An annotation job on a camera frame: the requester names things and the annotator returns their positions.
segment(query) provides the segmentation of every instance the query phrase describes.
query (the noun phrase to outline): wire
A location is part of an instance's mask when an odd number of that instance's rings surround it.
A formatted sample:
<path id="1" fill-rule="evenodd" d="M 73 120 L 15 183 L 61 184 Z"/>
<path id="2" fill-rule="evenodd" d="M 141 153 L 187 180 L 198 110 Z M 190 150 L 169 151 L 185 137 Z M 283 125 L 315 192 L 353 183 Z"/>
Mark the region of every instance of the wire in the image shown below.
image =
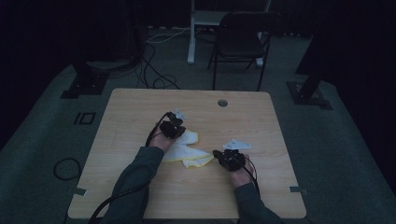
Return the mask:
<path id="1" fill-rule="evenodd" d="M 161 43 L 165 43 L 166 41 L 168 41 L 168 40 L 170 40 L 170 39 L 172 39 L 172 38 L 174 38 L 174 37 L 176 37 L 176 36 L 178 36 L 178 35 L 182 35 L 182 34 L 183 34 L 185 31 L 187 31 L 187 30 L 189 30 L 189 27 L 182 29 L 181 32 L 176 33 L 176 34 L 160 34 L 160 35 L 155 35 L 155 36 L 153 36 L 152 38 L 148 39 L 148 40 L 146 41 L 146 43 L 148 43 L 148 44 L 161 44 Z M 152 40 L 152 39 L 154 39 L 154 38 L 157 38 L 157 37 L 159 37 L 159 36 L 164 36 L 164 35 L 170 35 L 170 37 L 166 38 L 166 39 L 163 40 L 163 41 L 158 41 L 158 42 L 150 41 L 150 40 Z"/>
<path id="2" fill-rule="evenodd" d="M 155 134 L 154 136 L 151 137 L 151 139 L 155 138 L 155 136 L 160 135 L 160 134 L 162 134 L 162 133 Z"/>
<path id="3" fill-rule="evenodd" d="M 167 115 L 167 113 L 165 113 L 165 114 L 160 118 L 160 120 L 157 122 L 157 124 L 154 126 L 154 128 L 153 128 L 153 129 L 151 130 L 151 132 L 149 133 L 148 139 L 146 140 L 145 147 L 148 147 L 148 146 L 149 146 L 149 142 L 151 141 L 151 139 L 153 139 L 155 136 L 157 136 L 158 134 L 160 134 L 160 133 L 157 133 L 157 134 L 154 135 L 155 131 L 156 131 L 157 128 L 160 126 L 161 121 L 163 121 L 163 119 L 165 118 L 166 115 Z"/>
<path id="4" fill-rule="evenodd" d="M 96 210 L 93 212 L 93 214 L 92 214 L 92 216 L 91 216 L 91 218 L 90 218 L 90 221 L 89 221 L 88 223 L 89 223 L 89 224 L 93 224 L 94 221 L 96 220 L 97 216 L 99 215 L 100 211 L 102 211 L 102 209 L 103 209 L 108 203 L 111 203 L 111 202 L 115 201 L 116 199 L 118 199 L 118 198 L 120 198 L 120 197 L 123 197 L 123 196 L 126 196 L 126 195 L 128 195 L 128 194 L 132 194 L 132 193 L 138 192 L 138 191 L 140 191 L 140 190 L 142 190 L 142 189 L 148 188 L 148 187 L 149 187 L 149 183 L 150 183 L 150 181 L 149 181 L 148 183 L 144 184 L 143 186 L 140 186 L 140 187 L 137 187 L 137 188 L 134 188 L 134 189 L 128 189 L 128 190 L 125 190 L 125 191 L 123 191 L 123 192 L 121 192 L 121 193 L 118 193 L 118 194 L 116 194 L 116 195 L 113 195 L 113 196 L 109 197 L 108 199 L 106 199 L 104 202 L 102 202 L 102 203 L 96 208 Z"/>
<path id="5" fill-rule="evenodd" d="M 261 195 L 260 195 L 259 183 L 257 182 L 256 167 L 254 166 L 253 162 L 252 162 L 250 159 L 244 157 L 246 160 L 248 160 L 248 161 L 250 162 L 250 164 L 252 164 L 252 166 L 253 166 L 253 171 L 254 171 L 256 177 L 254 177 L 253 174 L 248 170 L 248 168 L 246 168 L 245 165 L 243 165 L 239 160 L 237 160 L 236 157 L 234 157 L 233 155 L 231 155 L 231 157 L 232 157 L 236 162 L 238 162 L 239 165 L 241 165 L 242 168 L 244 168 L 244 170 L 247 172 L 248 175 L 250 175 L 251 179 L 253 180 L 253 184 L 254 184 L 254 187 L 256 188 L 257 193 L 259 194 L 259 196 L 261 196 Z"/>
<path id="6" fill-rule="evenodd" d="M 308 217 L 305 217 L 305 220 L 307 220 L 310 224 L 314 224 Z"/>
<path id="7" fill-rule="evenodd" d="M 62 177 L 62 176 L 58 175 L 58 172 L 57 172 L 58 166 L 64 161 L 73 161 L 78 167 L 78 173 L 76 175 L 73 175 L 73 176 L 70 176 L 70 177 Z M 82 174 L 82 169 L 81 169 L 81 165 L 79 164 L 79 162 L 76 159 L 74 159 L 74 158 L 65 158 L 65 159 L 62 159 L 62 160 L 60 160 L 60 161 L 55 163 L 55 165 L 52 168 L 52 172 L 53 172 L 53 174 L 55 175 L 56 178 L 58 178 L 60 180 L 67 181 L 67 180 L 72 180 L 72 179 L 76 179 L 76 178 L 79 179 L 81 177 L 81 174 Z"/>
<path id="8" fill-rule="evenodd" d="M 153 53 L 151 54 L 151 56 L 149 57 L 148 60 L 146 60 L 144 57 L 142 57 L 143 61 L 145 61 L 146 65 L 145 68 L 143 70 L 143 77 L 140 78 L 140 80 L 142 81 L 143 84 L 146 85 L 147 89 L 165 89 L 171 86 L 176 87 L 178 90 L 180 90 L 180 87 L 176 84 L 177 79 L 174 76 L 171 75 L 162 75 L 160 74 L 151 64 L 151 60 L 153 59 L 154 55 L 155 55 L 155 48 L 154 46 L 147 44 L 149 47 L 151 47 L 153 49 Z M 148 68 L 151 68 L 152 71 L 154 71 L 154 73 L 158 76 L 152 83 L 152 85 L 149 85 L 148 79 L 147 79 L 147 70 Z M 161 82 L 163 85 L 161 87 L 158 87 L 158 83 Z"/>
<path id="9" fill-rule="evenodd" d="M 139 82 L 140 82 L 140 76 L 142 76 L 142 72 L 143 72 L 143 69 L 142 69 L 142 63 L 140 62 L 140 64 L 139 64 L 140 66 L 139 66 L 139 68 L 140 68 L 140 72 L 139 73 L 137 73 L 137 69 L 134 71 L 134 74 L 136 75 L 136 77 L 137 77 L 137 82 L 136 82 L 136 85 L 134 86 L 134 88 L 136 89 L 137 88 L 137 86 L 139 85 Z"/>

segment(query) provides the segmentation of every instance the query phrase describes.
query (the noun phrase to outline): gray carpet floor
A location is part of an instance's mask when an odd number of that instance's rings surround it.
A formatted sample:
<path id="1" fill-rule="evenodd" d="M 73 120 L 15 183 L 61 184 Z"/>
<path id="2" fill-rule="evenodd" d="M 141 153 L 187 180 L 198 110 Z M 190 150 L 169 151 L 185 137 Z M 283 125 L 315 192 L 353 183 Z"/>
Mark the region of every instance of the gray carpet floor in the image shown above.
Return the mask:
<path id="1" fill-rule="evenodd" d="M 150 30 L 150 35 L 177 33 Z M 212 70 L 207 62 L 213 35 L 198 35 L 195 63 L 187 64 L 189 39 L 178 35 L 147 47 L 145 58 L 162 75 L 176 78 L 183 90 L 211 90 Z M 163 41 L 155 38 L 151 41 Z M 378 170 L 359 130 L 340 100 L 336 88 L 321 82 L 319 89 L 333 110 L 314 105 L 295 105 L 287 81 L 304 82 L 295 75 L 310 40 L 297 36 L 273 38 L 261 91 L 270 93 L 294 172 L 303 195 L 307 218 L 312 223 L 396 223 L 396 199 Z M 101 69 L 114 63 L 93 63 Z M 127 71 L 113 72 L 102 95 L 60 99 L 76 73 L 69 66 L 60 73 L 35 104 L 29 116 L 0 152 L 0 223 L 64 223 L 76 179 L 62 181 L 53 174 L 54 165 L 75 158 L 83 166 L 111 92 L 116 88 L 146 88 L 141 77 L 145 63 Z M 260 68 L 244 70 L 244 64 L 221 64 L 217 90 L 254 91 Z M 147 69 L 152 85 L 157 75 Z M 161 81 L 157 87 L 168 85 Z M 78 113 L 95 113 L 90 125 L 75 124 Z M 64 162 L 58 174 L 72 176 L 77 166 Z M 285 219 L 285 223 L 309 223 L 307 219 Z M 87 223 L 68 218 L 65 223 Z"/>

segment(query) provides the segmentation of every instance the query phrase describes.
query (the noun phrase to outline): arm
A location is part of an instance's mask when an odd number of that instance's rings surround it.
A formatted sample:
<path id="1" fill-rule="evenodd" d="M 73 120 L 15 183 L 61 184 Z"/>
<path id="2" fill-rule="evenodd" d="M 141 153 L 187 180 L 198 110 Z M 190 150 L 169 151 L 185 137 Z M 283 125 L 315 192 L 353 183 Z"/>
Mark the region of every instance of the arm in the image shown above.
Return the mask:
<path id="1" fill-rule="evenodd" d="M 122 172 L 112 194 L 138 188 L 154 178 L 164 153 L 174 142 L 161 133 L 155 135 L 149 146 L 141 147 L 134 161 Z M 110 204 L 101 224 L 142 223 L 148 201 L 149 188 L 120 197 Z"/>
<path id="2" fill-rule="evenodd" d="M 246 162 L 246 167 L 253 173 L 253 168 L 250 166 L 249 161 Z M 231 180 L 241 224 L 282 223 L 277 214 L 265 207 L 254 188 L 250 175 L 244 169 L 231 172 Z"/>

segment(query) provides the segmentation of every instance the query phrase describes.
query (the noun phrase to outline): hand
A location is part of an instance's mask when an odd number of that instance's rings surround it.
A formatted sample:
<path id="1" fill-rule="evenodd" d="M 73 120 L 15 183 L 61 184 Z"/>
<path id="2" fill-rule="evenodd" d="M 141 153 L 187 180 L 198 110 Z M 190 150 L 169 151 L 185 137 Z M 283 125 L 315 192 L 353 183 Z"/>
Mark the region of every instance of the hand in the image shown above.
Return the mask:
<path id="1" fill-rule="evenodd" d="M 251 174 L 253 174 L 253 167 L 251 167 L 250 161 L 245 159 L 245 162 L 246 162 L 245 167 L 248 169 L 248 171 Z M 231 174 L 231 181 L 233 182 L 233 187 L 235 189 L 252 182 L 250 175 L 244 168 L 230 172 L 230 174 Z"/>
<path id="2" fill-rule="evenodd" d="M 153 137 L 151 138 L 148 146 L 149 147 L 158 147 L 166 153 L 169 150 L 169 147 L 172 146 L 176 142 L 176 139 L 171 139 L 165 137 L 160 130 L 160 127 L 155 130 Z"/>

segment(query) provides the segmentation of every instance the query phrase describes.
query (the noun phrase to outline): chair leg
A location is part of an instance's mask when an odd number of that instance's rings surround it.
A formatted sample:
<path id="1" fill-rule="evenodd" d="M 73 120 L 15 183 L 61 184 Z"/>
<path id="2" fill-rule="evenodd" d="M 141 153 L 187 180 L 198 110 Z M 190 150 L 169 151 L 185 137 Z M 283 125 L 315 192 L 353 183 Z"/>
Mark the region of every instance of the chair leg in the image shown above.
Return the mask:
<path id="1" fill-rule="evenodd" d="M 213 69 L 213 82 L 212 82 L 212 91 L 216 87 L 216 72 L 218 70 L 218 52 L 215 50 L 215 69 Z"/>
<path id="2" fill-rule="evenodd" d="M 209 60 L 209 64 L 207 65 L 207 70 L 210 69 L 210 64 L 212 64 L 213 54 L 215 54 L 215 48 L 216 48 L 216 45 L 215 45 L 215 47 L 212 50 L 212 54 L 210 55 L 210 60 Z"/>
<path id="3" fill-rule="evenodd" d="M 262 70 L 260 71 L 260 80 L 259 80 L 259 86 L 257 87 L 257 91 L 260 91 L 260 86 L 262 85 L 262 75 L 264 74 L 265 65 L 267 64 L 269 50 L 270 50 L 270 41 L 268 40 L 267 45 L 265 47 L 264 57 L 262 58 Z"/>
<path id="4" fill-rule="evenodd" d="M 260 87 L 262 86 L 262 75 L 264 75 L 264 67 L 265 63 L 262 64 L 262 70 L 260 71 L 259 85 L 257 86 L 257 91 L 260 91 Z"/>
<path id="5" fill-rule="evenodd" d="M 256 61 L 256 59 L 252 59 L 252 60 L 250 61 L 250 63 L 247 65 L 247 67 L 245 68 L 245 70 L 248 70 L 249 67 L 253 64 L 254 61 Z"/>

